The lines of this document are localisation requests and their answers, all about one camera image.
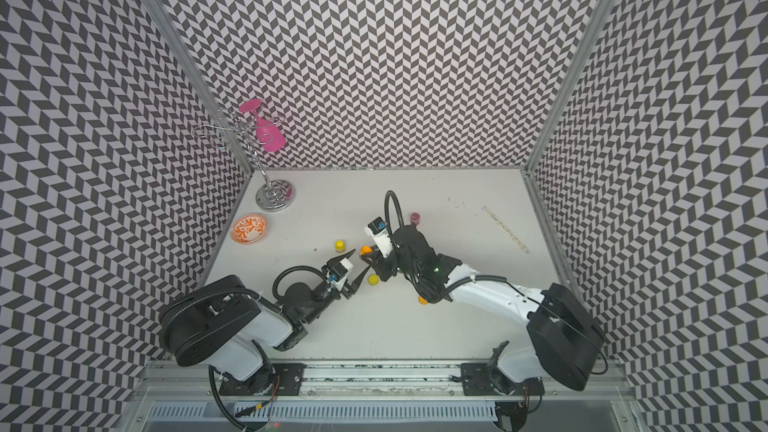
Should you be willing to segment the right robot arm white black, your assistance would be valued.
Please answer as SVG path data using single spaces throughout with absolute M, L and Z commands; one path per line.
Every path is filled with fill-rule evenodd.
M 393 231 L 381 218 L 364 228 L 374 244 L 361 258 L 386 281 L 402 275 L 428 304 L 463 303 L 511 320 L 527 337 L 494 348 L 480 377 L 503 395 L 549 377 L 582 391 L 603 356 L 605 335 L 596 319 L 567 287 L 514 285 L 503 276 L 482 274 L 459 259 L 438 254 L 413 225 Z

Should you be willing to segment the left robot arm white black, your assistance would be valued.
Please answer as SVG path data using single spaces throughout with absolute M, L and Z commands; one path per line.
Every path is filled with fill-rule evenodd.
M 352 252 L 321 268 L 299 265 L 275 278 L 272 301 L 229 275 L 175 299 L 159 315 L 160 347 L 181 367 L 205 364 L 239 382 L 267 366 L 267 348 L 284 352 L 331 305 L 357 293 L 369 270 L 350 279 Z

